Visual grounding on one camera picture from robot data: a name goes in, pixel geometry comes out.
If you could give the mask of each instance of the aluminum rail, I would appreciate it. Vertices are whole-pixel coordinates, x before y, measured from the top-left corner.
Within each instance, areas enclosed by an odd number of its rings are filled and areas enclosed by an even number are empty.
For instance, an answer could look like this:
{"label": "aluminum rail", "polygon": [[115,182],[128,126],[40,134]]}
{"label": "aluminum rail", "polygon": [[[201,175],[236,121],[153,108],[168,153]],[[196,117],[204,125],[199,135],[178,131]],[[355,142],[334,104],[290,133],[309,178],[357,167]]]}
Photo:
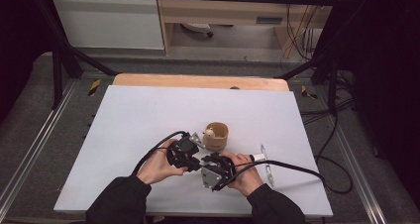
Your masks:
{"label": "aluminum rail", "polygon": [[[324,107],[328,109],[327,94],[325,89],[317,87],[316,90]],[[330,124],[334,126],[333,117],[328,116],[328,119]],[[365,173],[363,172],[362,167],[358,162],[358,159],[353,153],[351,144],[349,144],[349,141],[347,140],[346,135],[340,126],[340,122],[337,124],[336,135],[337,145],[343,155],[343,159],[346,165],[349,168],[349,172],[352,174],[355,187],[358,190],[359,197],[365,206],[365,210],[367,211],[367,216],[370,219],[370,222],[372,224],[386,224],[385,216],[383,215],[383,212],[377,203],[376,198],[374,197],[373,191],[368,184],[368,179],[366,178]]]}
{"label": "aluminum rail", "polygon": [[71,79],[67,84],[67,87],[63,93],[63,99],[58,104],[57,108],[55,108],[50,113],[50,116],[45,122],[37,138],[33,141],[25,157],[22,159],[21,164],[16,169],[6,188],[3,190],[3,193],[0,195],[0,223],[6,217],[7,211],[11,207],[15,197],[18,195],[19,190],[21,189],[32,167],[34,166],[35,161],[43,150],[44,144],[47,142],[50,134],[53,131],[53,128],[55,127],[56,122],[64,111],[64,108],[73,93],[77,81],[77,79]]}

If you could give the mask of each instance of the white cabinet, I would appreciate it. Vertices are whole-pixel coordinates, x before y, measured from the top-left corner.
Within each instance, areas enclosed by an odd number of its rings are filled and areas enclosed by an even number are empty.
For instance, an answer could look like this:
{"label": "white cabinet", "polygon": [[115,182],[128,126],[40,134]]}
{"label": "white cabinet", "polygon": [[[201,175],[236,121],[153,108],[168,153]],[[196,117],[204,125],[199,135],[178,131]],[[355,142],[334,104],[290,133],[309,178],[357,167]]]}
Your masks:
{"label": "white cabinet", "polygon": [[163,50],[157,0],[53,0],[79,48]]}

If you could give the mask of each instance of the handheld controller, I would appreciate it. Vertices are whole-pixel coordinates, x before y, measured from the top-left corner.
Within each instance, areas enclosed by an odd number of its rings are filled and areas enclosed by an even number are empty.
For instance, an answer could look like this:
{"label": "handheld controller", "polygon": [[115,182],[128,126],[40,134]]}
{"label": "handheld controller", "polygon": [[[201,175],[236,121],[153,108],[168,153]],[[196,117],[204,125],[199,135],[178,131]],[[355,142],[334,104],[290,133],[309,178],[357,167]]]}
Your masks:
{"label": "handheld controller", "polygon": [[[204,187],[212,191],[222,189],[235,174],[236,168],[231,159],[220,157],[219,153],[212,153],[201,160],[206,164],[201,168]],[[250,155],[252,162],[264,161],[264,154]]]}
{"label": "handheld controller", "polygon": [[201,168],[200,161],[193,157],[198,153],[197,146],[205,148],[196,133],[192,136],[187,133],[179,141],[170,144],[166,153],[167,161],[176,168],[187,167],[189,172],[199,170]]}

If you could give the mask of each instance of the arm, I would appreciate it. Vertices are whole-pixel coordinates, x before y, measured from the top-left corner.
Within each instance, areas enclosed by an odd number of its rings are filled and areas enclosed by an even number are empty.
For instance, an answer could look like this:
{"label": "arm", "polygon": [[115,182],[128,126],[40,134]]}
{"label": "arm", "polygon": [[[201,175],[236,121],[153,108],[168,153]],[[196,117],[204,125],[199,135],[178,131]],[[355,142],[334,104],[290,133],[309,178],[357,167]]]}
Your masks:
{"label": "arm", "polygon": [[115,178],[86,211],[86,223],[142,223],[151,190],[134,175]]}
{"label": "arm", "polygon": [[267,184],[257,188],[247,199],[253,207],[255,224],[305,223],[305,216],[300,208]]}
{"label": "arm", "polygon": [[[221,156],[231,159],[237,170],[252,162],[249,156],[241,154],[222,153]],[[248,199],[256,224],[305,223],[300,208],[285,195],[264,184],[256,168],[247,169],[228,186],[238,189]]]}
{"label": "arm", "polygon": [[86,211],[88,224],[142,223],[146,212],[146,197],[151,184],[172,175],[183,175],[186,168],[173,168],[166,159],[170,139],[155,151],[137,175],[115,178]]}

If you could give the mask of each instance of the person's right hand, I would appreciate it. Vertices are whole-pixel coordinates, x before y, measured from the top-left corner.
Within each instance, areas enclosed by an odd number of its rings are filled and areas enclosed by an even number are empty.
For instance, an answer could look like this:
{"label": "person's right hand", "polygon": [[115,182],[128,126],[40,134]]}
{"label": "person's right hand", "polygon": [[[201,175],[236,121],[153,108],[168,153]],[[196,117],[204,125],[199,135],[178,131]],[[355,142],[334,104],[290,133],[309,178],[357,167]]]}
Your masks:
{"label": "person's right hand", "polygon": [[[233,153],[223,152],[220,156],[231,159],[236,166],[237,171],[245,168],[247,166],[246,164],[250,164],[252,162],[250,156],[242,154],[235,155]],[[252,167],[239,174],[235,181],[228,184],[228,187],[238,189],[244,196],[249,196],[261,185],[263,185],[263,181],[259,172],[255,167]]]}

